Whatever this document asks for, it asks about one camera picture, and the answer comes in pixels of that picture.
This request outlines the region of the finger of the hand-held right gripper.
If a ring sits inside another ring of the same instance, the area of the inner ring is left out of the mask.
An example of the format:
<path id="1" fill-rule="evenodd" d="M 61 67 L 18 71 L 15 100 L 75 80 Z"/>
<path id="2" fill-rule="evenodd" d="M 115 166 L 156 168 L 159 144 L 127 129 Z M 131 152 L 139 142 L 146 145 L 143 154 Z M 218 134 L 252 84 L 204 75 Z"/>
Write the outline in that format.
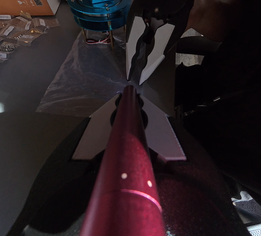
<path id="1" fill-rule="evenodd" d="M 139 85 L 143 84 L 164 60 L 164 51 L 174 29 L 175 25 L 169 23 L 161 25 L 156 29 L 154 47 L 148 55 L 145 68 L 142 70 Z"/>
<path id="2" fill-rule="evenodd" d="M 140 55 L 140 47 L 144 36 L 148 33 L 148 25 L 142 17 L 135 16 L 129 38 L 126 41 L 126 74 L 127 80 L 132 78 L 135 62 Z"/>

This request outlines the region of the blue toy robot arm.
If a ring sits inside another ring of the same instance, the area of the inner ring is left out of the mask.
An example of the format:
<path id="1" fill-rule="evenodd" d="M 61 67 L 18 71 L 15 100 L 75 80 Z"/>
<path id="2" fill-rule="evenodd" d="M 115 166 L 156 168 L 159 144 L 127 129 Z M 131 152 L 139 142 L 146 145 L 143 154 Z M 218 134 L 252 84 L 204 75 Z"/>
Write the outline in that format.
<path id="1" fill-rule="evenodd" d="M 113 30 L 126 27 L 131 0 L 67 0 L 67 3 L 87 44 L 106 44 L 114 48 Z M 85 29 L 108 35 L 101 40 L 87 38 Z"/>

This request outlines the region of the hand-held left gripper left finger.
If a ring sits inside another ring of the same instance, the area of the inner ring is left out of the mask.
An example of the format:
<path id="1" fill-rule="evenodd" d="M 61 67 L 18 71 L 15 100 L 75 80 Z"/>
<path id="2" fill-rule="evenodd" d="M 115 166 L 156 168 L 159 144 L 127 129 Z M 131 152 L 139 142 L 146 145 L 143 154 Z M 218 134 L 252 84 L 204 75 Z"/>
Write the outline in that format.
<path id="1" fill-rule="evenodd" d="M 76 147 L 72 160 L 92 160 L 108 143 L 112 130 L 111 115 L 116 110 L 117 94 L 90 116 L 85 131 Z"/>

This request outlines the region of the clear plastic bag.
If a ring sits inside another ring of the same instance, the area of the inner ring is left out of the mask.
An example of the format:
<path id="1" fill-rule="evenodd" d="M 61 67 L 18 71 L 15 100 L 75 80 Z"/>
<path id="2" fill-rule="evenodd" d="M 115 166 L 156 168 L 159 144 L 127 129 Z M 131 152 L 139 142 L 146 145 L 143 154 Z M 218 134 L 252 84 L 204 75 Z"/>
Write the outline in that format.
<path id="1" fill-rule="evenodd" d="M 36 112 L 89 117 L 127 85 L 144 94 L 135 74 L 130 81 L 126 77 L 123 28 L 114 30 L 113 38 L 114 49 L 106 44 L 89 45 L 79 33 Z"/>

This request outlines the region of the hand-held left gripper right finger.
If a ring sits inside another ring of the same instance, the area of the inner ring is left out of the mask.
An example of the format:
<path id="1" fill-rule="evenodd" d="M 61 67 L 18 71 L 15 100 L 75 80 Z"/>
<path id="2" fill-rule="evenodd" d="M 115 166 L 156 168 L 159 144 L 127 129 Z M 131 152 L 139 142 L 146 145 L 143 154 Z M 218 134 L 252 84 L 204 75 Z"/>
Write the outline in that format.
<path id="1" fill-rule="evenodd" d="M 141 99 L 144 103 L 142 109 L 148 117 L 145 128 L 148 147 L 155 151 L 163 162 L 186 161 L 187 158 L 168 120 L 168 115 L 147 98 L 141 96 Z"/>

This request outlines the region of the pile of small parts bags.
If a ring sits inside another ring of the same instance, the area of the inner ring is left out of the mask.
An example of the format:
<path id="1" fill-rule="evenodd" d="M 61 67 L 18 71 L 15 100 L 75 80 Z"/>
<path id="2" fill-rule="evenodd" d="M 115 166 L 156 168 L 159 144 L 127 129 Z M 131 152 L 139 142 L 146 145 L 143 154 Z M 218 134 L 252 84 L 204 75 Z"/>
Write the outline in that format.
<path id="1" fill-rule="evenodd" d="M 19 46 L 31 46 L 35 39 L 57 26 L 60 26 L 57 18 L 33 18 L 23 11 L 19 16 L 1 15 L 0 62 L 8 60 Z"/>

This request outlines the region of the person's right hand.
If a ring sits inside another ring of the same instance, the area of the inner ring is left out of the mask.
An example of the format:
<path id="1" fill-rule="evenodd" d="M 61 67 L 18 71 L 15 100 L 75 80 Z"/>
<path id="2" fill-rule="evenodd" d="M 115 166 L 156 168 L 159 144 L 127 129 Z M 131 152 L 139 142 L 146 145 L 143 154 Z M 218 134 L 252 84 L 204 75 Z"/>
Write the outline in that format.
<path id="1" fill-rule="evenodd" d="M 185 32 L 194 29 L 209 40 L 222 42 L 229 30 L 228 0 L 193 0 Z"/>

